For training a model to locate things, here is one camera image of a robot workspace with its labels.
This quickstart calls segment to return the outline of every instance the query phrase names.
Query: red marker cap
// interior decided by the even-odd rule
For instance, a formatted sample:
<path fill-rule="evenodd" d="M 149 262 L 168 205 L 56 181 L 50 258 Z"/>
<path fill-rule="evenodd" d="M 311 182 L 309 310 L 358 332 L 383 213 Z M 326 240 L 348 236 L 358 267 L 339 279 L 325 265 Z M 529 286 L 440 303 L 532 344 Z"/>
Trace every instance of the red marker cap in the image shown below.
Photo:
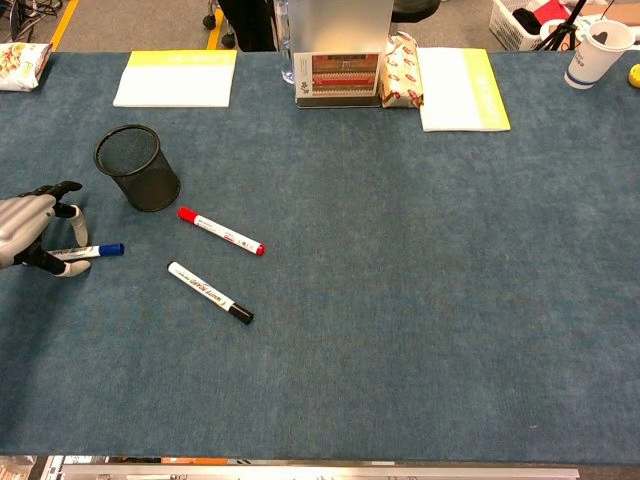
<path fill-rule="evenodd" d="M 180 207 L 178 209 L 178 217 L 182 220 L 186 220 L 189 223 L 193 223 L 196 220 L 198 214 L 187 207 Z"/>

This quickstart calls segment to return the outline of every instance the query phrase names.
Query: yellow floor stripe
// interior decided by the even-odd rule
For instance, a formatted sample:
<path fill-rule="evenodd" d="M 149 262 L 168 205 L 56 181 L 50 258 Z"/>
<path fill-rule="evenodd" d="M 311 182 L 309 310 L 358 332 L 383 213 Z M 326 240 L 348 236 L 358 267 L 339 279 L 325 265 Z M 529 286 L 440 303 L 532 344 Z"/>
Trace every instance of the yellow floor stripe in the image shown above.
<path fill-rule="evenodd" d="M 62 35 L 64 35 L 64 31 L 67 29 L 67 25 L 69 25 L 69 21 L 71 21 L 71 17 L 73 16 L 73 11 L 77 6 L 78 0 L 69 0 L 69 5 L 67 5 L 64 15 L 62 15 L 62 19 L 60 20 L 53 37 L 51 37 L 54 52 L 58 49 L 58 44 L 60 43 L 60 40 L 62 40 Z"/>
<path fill-rule="evenodd" d="M 209 34 L 209 41 L 207 42 L 207 50 L 215 50 L 218 46 L 218 37 L 220 36 L 220 29 L 222 28 L 222 20 L 224 19 L 222 15 L 222 10 L 216 8 L 215 12 L 216 16 L 216 28 L 211 30 Z"/>

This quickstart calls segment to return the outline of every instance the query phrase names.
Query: yellow ball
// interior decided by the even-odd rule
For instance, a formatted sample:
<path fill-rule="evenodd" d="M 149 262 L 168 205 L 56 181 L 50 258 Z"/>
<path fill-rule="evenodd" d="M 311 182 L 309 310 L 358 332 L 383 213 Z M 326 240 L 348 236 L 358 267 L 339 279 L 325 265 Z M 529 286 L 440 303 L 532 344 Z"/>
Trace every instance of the yellow ball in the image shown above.
<path fill-rule="evenodd" d="M 631 67 L 629 83 L 636 88 L 640 88 L 640 63 Z"/>

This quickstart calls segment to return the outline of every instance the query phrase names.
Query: black mesh pen holder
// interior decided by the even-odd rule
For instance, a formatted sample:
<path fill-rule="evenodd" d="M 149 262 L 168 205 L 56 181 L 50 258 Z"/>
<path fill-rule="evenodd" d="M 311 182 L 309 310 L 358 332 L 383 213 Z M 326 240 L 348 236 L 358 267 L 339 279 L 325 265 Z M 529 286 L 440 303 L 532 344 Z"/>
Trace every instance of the black mesh pen holder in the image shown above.
<path fill-rule="evenodd" d="M 180 180 L 160 150 L 158 135 L 144 125 L 111 130 L 96 145 L 94 161 L 142 212 L 162 210 L 180 193 Z"/>

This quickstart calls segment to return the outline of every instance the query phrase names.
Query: snack bag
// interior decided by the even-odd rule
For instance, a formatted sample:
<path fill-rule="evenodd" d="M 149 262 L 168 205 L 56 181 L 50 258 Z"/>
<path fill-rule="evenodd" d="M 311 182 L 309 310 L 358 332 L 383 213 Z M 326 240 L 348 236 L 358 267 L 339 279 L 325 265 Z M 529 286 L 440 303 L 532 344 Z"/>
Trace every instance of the snack bag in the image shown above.
<path fill-rule="evenodd" d="M 382 106 L 419 108 L 422 80 L 418 68 L 418 42 L 403 32 L 389 37 L 380 75 Z"/>
<path fill-rule="evenodd" d="M 0 43 L 0 90 L 36 88 L 50 54 L 48 43 Z"/>

